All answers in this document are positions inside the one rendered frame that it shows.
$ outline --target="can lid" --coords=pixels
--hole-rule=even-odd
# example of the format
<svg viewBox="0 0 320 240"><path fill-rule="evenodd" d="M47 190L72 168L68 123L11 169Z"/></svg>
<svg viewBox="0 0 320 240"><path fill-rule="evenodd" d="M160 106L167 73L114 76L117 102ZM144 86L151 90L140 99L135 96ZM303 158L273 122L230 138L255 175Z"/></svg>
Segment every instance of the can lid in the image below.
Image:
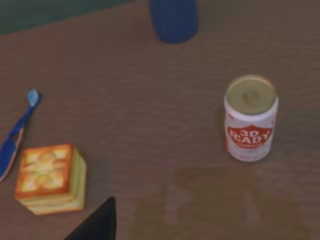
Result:
<svg viewBox="0 0 320 240"><path fill-rule="evenodd" d="M241 114L258 115L268 111L276 101L276 91L261 76L241 76L229 85L226 98L229 105Z"/></svg>

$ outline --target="blue toothbrush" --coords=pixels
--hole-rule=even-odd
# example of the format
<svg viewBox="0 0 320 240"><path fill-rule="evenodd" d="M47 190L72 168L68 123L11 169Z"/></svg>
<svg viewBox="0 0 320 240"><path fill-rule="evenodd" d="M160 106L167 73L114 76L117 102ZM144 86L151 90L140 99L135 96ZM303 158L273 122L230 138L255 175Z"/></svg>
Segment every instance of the blue toothbrush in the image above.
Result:
<svg viewBox="0 0 320 240"><path fill-rule="evenodd" d="M39 93L35 89L29 91L27 97L30 107L24 116L15 124L0 149L0 182L6 178L13 166L19 145L23 137L25 125L41 99Z"/></svg>

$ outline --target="blue container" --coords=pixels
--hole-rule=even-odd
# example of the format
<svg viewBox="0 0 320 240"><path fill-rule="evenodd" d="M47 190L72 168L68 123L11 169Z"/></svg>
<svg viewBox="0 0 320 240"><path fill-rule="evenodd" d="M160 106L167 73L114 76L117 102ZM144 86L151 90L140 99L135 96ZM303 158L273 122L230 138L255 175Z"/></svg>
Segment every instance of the blue container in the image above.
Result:
<svg viewBox="0 0 320 240"><path fill-rule="evenodd" d="M149 0L149 8L154 31L165 43L182 43L198 32L196 0Z"/></svg>

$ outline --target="orange and yellow box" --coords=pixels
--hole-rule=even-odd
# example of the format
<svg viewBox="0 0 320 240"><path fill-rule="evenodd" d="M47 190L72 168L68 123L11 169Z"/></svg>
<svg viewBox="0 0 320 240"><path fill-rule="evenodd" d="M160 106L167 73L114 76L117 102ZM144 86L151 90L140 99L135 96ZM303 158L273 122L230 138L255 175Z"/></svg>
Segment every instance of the orange and yellow box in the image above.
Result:
<svg viewBox="0 0 320 240"><path fill-rule="evenodd" d="M71 144L23 151L14 197L35 215L85 207L87 165Z"/></svg>

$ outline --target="can label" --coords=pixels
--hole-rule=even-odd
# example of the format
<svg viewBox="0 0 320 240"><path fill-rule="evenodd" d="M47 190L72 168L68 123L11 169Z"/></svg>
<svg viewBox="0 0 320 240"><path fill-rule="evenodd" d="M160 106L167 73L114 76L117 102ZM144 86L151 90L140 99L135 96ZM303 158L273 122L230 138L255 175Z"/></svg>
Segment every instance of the can label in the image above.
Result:
<svg viewBox="0 0 320 240"><path fill-rule="evenodd" d="M260 121L248 121L226 113L225 137L228 152L238 160L254 162L264 158L271 149L276 112Z"/></svg>

